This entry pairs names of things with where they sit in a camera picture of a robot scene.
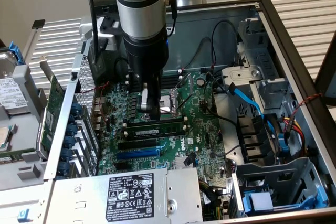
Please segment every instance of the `blue pcie slot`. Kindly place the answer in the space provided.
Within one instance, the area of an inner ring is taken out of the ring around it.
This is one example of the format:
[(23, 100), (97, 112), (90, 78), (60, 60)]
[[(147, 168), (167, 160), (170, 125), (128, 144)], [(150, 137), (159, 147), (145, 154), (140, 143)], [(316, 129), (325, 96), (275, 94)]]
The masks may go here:
[(129, 159), (129, 158), (151, 157), (151, 156), (159, 157), (160, 156), (160, 149), (151, 148), (151, 149), (144, 149), (144, 150), (138, 150), (138, 151), (117, 153), (117, 159)]

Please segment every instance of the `warning label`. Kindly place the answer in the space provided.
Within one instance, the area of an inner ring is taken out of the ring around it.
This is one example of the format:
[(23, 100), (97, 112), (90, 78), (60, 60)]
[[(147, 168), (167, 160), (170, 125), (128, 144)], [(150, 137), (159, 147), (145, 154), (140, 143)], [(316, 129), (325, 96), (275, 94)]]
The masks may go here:
[(154, 175), (110, 178), (106, 206), (108, 222), (154, 217)]
[(13, 78), (0, 79), (0, 105), (7, 110), (27, 106), (27, 102)]

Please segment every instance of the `robotic arm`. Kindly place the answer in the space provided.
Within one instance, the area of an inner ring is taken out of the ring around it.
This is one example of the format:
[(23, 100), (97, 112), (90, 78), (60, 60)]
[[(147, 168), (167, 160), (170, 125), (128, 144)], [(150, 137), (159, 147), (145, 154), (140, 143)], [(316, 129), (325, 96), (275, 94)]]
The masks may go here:
[(165, 0), (117, 0), (117, 6), (129, 64), (142, 84), (140, 110), (159, 120), (161, 75), (168, 61)]

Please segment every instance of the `motherboard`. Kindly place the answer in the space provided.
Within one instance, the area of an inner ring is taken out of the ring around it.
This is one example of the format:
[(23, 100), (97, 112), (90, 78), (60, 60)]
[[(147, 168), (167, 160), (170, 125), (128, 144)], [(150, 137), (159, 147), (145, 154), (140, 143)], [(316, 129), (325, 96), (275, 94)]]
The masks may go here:
[[(222, 138), (218, 137), (219, 121), (205, 113), (200, 106), (205, 79), (204, 73), (191, 72), (190, 78), (181, 83), (177, 89), (178, 102), (183, 101), (185, 104), (176, 114), (165, 113), (170, 106), (167, 99), (171, 89), (161, 90), (160, 122), (151, 121), (148, 115), (137, 112), (136, 105), (140, 102), (141, 93), (130, 92), (121, 83), (107, 90), (106, 102), (100, 106), (111, 118), (111, 129), (110, 132), (106, 128), (101, 129), (99, 175), (166, 167), (185, 168), (184, 162), (192, 154), (195, 156), (194, 166), (197, 167), (199, 178), (209, 185), (224, 187), (225, 176), (220, 173), (225, 166), (224, 159), (216, 157), (210, 146), (211, 141), (218, 153), (224, 151)], [(207, 87), (205, 93), (210, 97), (211, 87)], [(127, 158), (128, 150), (137, 149), (137, 143), (139, 146), (156, 147), (158, 154)]]

